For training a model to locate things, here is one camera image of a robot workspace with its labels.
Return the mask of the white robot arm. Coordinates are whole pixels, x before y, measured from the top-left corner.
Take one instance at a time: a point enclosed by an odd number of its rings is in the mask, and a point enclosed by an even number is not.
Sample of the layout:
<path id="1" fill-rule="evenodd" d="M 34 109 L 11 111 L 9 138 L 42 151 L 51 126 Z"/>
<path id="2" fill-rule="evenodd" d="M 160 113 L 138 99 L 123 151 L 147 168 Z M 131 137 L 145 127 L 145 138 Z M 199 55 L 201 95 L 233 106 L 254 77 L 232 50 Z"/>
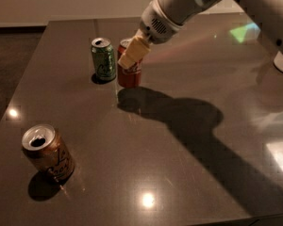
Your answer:
<path id="1" fill-rule="evenodd" d="M 172 38 L 193 16 L 222 0 L 153 0 L 141 15 L 140 27 L 119 59 L 128 69 L 150 52 L 151 44 Z M 283 72 L 283 0 L 233 0 L 276 49 L 274 65 Z"/>

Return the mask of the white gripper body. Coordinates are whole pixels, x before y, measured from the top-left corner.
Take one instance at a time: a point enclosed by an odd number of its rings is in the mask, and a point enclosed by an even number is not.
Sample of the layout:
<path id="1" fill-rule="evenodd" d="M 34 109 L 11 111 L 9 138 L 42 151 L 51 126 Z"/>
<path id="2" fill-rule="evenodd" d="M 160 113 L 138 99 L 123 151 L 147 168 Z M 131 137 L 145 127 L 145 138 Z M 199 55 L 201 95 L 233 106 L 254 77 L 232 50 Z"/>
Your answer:
<path id="1" fill-rule="evenodd" d="M 141 15 L 140 27 L 136 33 L 149 43 L 162 44 L 170 40 L 182 28 L 170 20 L 158 0 L 153 0 Z"/>

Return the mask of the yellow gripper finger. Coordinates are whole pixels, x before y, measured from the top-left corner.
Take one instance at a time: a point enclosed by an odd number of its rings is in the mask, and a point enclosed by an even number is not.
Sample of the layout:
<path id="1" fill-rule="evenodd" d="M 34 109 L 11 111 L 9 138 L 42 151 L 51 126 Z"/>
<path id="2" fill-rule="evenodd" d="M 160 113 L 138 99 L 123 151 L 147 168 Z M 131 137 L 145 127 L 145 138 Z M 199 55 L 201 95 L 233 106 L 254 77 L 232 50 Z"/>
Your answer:
<path id="1" fill-rule="evenodd" d="M 131 68 L 150 52 L 150 44 L 141 36 L 134 36 L 122 53 L 118 64 L 124 69 Z"/>

